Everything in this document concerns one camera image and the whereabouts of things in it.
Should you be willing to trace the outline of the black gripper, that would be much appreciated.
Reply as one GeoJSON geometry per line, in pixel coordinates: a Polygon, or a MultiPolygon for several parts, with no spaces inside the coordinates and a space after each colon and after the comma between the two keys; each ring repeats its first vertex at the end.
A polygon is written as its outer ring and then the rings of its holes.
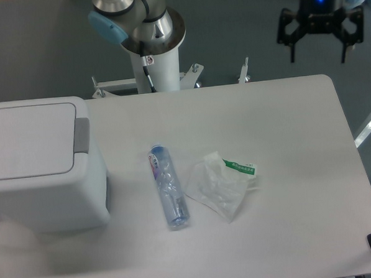
{"type": "Polygon", "coordinates": [[[341,63],[347,54],[364,41],[364,7],[344,9],[344,0],[300,0],[298,12],[281,10],[277,43],[290,48],[290,62],[295,61],[297,42],[306,34],[335,34],[340,31],[342,41],[341,63]],[[295,21],[297,26],[289,34],[286,29],[295,21]]]}

